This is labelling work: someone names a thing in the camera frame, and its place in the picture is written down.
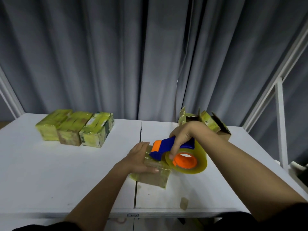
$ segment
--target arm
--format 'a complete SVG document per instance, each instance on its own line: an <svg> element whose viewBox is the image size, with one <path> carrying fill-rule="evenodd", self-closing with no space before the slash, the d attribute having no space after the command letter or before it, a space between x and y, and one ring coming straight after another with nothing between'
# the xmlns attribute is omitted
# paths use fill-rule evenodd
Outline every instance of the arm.
<svg viewBox="0 0 308 231"><path fill-rule="evenodd" d="M104 230L111 208L118 193L132 172L158 172L157 168L144 165L149 143L136 144L128 155L79 202L64 221L76 223L84 231Z"/></svg>
<svg viewBox="0 0 308 231"><path fill-rule="evenodd" d="M181 125L172 136L176 137L170 158L194 137L257 221L266 220L293 204L307 202L266 166L201 122Z"/></svg>

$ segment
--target hand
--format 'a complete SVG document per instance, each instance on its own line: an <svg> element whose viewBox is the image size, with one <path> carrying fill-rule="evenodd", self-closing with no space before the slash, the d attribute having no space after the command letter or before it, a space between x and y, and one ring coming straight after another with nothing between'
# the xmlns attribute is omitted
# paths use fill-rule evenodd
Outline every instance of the hand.
<svg viewBox="0 0 308 231"><path fill-rule="evenodd" d="M146 166L144 164L145 151L150 142L137 143L118 164L122 169L127 170L128 173L142 173L151 172L156 173L159 170L155 167Z"/></svg>
<svg viewBox="0 0 308 231"><path fill-rule="evenodd" d="M174 144L171 148L169 158L173 159L175 155L177 154L180 146L184 143L186 143L191 138L194 138L194 130L195 127L202 124L198 121L190 121L183 125L180 125L176 127L171 134L169 135L169 138L175 136Z"/></svg>

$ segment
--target box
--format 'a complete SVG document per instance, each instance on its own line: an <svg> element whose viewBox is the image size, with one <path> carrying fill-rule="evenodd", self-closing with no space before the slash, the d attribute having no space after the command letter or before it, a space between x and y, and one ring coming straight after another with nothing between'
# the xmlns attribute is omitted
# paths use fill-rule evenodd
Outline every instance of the box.
<svg viewBox="0 0 308 231"><path fill-rule="evenodd" d="M142 182L149 185L159 186L163 189L166 188L169 175L171 173L171 167L167 164L165 160L165 155L162 156L161 161L157 161L150 157L150 152L152 150L151 145L148 145L146 155L144 158L144 164L147 166L152 166L158 168L157 173L132 173L129 175L131 179L137 182Z"/></svg>
<svg viewBox="0 0 308 231"><path fill-rule="evenodd" d="M59 141L57 128L71 116L71 109L57 109L44 117L35 127L41 133L43 140Z"/></svg>
<svg viewBox="0 0 308 231"><path fill-rule="evenodd" d="M221 138L227 141L229 140L231 136L231 132L229 131L227 126L213 112L212 112L212 116L210 116L210 114L208 114L206 111L200 112L200 109L199 109L198 114L195 115L191 113L186 113L185 107L183 107L180 111L179 125L182 125L191 120L203 122L212 131L214 131Z"/></svg>
<svg viewBox="0 0 308 231"><path fill-rule="evenodd" d="M79 137L79 132L90 120L92 115L93 114L89 112L74 112L66 121L64 121L59 126L59 128L57 128L60 143L80 146L81 140Z"/></svg>
<svg viewBox="0 0 308 231"><path fill-rule="evenodd" d="M112 127L112 113L96 112L79 132L82 145L102 147Z"/></svg>

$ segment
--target orange ring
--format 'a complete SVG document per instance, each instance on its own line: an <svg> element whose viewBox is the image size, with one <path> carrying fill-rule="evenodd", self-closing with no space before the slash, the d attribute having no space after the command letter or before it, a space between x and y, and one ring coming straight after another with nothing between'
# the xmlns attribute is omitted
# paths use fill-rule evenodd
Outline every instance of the orange ring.
<svg viewBox="0 0 308 231"><path fill-rule="evenodd" d="M194 155L189 154L187 152L180 152L179 154L177 154L174 159L173 162L174 166L178 165L181 168L185 168L185 169L192 169L194 167L196 167L197 165L197 159L196 157L194 157Z"/></svg>

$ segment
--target person's left hand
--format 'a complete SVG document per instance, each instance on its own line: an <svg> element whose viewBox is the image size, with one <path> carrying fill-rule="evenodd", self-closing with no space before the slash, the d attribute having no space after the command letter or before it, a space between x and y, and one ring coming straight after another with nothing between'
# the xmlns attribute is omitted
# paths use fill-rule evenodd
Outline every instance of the person's left hand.
<svg viewBox="0 0 308 231"><path fill-rule="evenodd" d="M137 143L118 164L121 165L128 173L151 172L156 173L159 170L155 167L146 166L144 164L145 151L150 142Z"/></svg>

